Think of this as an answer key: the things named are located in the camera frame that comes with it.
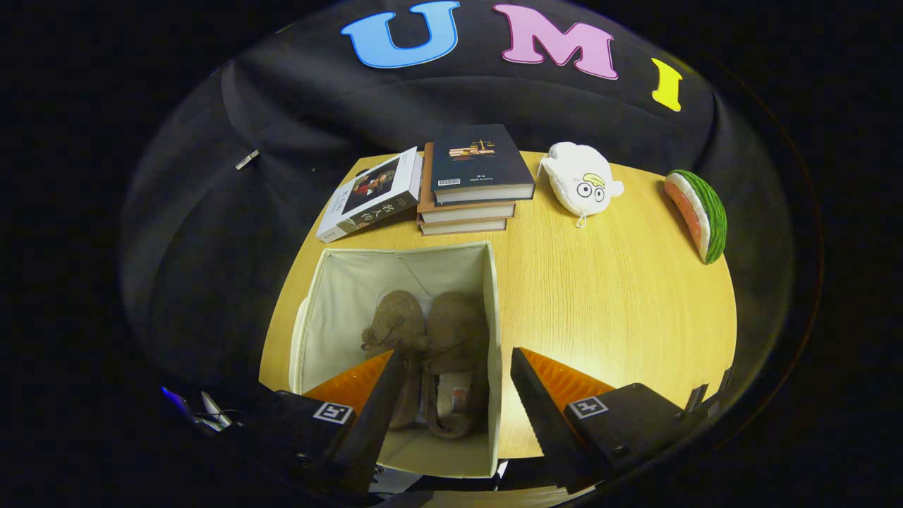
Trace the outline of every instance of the book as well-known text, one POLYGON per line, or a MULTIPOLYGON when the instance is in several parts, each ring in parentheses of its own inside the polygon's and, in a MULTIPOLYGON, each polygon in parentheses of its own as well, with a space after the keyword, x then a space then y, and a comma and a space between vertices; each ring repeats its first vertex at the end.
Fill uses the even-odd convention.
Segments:
POLYGON ((329 243, 416 206, 423 163, 414 146, 340 186, 323 213, 317 238, 329 243))
POLYGON ((420 214, 424 222, 431 224, 435 222, 514 217, 515 203, 512 201, 436 206, 433 191, 430 190, 430 184, 433 179, 434 145, 435 143, 430 142, 424 146, 424 169, 420 185, 420 203, 417 205, 417 213, 420 214))
POLYGON ((447 127, 436 137, 430 190, 439 206, 528 200, 535 187, 505 126, 447 127))
POLYGON ((504 231, 507 229, 507 218, 473 219, 469 221, 436 222, 428 224, 422 218, 417 225, 424 236, 444 235, 451 233, 472 233, 480 231, 504 231))

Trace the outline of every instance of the white plush toy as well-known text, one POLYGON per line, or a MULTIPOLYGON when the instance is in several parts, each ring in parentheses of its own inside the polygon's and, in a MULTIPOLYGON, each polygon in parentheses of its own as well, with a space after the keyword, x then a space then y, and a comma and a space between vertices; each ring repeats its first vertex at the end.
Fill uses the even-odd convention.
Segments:
POLYGON ((611 198, 624 193, 624 183, 611 176, 609 161, 592 146, 555 143, 543 157, 539 173, 543 168, 558 201, 580 217, 578 228, 586 225, 587 216, 604 211, 611 198))

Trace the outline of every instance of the pink watermelon flesh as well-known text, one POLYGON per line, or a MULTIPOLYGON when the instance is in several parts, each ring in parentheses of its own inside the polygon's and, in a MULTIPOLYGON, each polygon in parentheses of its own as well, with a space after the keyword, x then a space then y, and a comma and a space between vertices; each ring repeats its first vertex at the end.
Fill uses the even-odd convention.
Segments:
POLYGON ((699 218, 696 217, 696 211, 693 209, 693 206, 687 201, 684 193, 680 192, 680 189, 677 188, 677 185, 674 185, 671 182, 665 182, 665 193, 668 194, 675 204, 677 205, 677 210, 680 211, 681 215, 684 216, 684 221, 686 222, 687 227, 690 228, 690 236, 693 237, 693 242, 696 244, 696 249, 699 249, 699 218))

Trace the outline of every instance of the portrait on book cover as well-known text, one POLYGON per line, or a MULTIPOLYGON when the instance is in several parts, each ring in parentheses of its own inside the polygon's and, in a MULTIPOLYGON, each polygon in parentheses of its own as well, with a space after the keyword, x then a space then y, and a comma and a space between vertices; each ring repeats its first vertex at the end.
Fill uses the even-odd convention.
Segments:
POLYGON ((398 159, 383 165, 376 171, 371 171, 360 176, 351 186, 351 194, 345 202, 345 208, 342 213, 348 213, 361 204, 371 202, 379 196, 382 196, 392 190, 392 183, 395 181, 396 169, 398 167, 398 159))

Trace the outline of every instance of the green watermelon rind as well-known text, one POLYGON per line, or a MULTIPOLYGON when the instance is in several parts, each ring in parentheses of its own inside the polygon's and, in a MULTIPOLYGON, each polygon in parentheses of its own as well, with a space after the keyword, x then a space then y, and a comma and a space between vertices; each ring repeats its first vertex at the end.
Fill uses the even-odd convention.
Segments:
POLYGON ((675 169, 668 174, 671 173, 680 174, 693 188, 696 197, 699 198, 699 202, 703 204, 705 215, 709 218, 709 230, 711 232, 709 249, 706 251, 703 261, 707 265, 714 263, 724 252, 728 239, 728 215, 724 211, 724 204, 721 203, 721 198, 718 197, 712 186, 695 173, 682 169, 675 169))

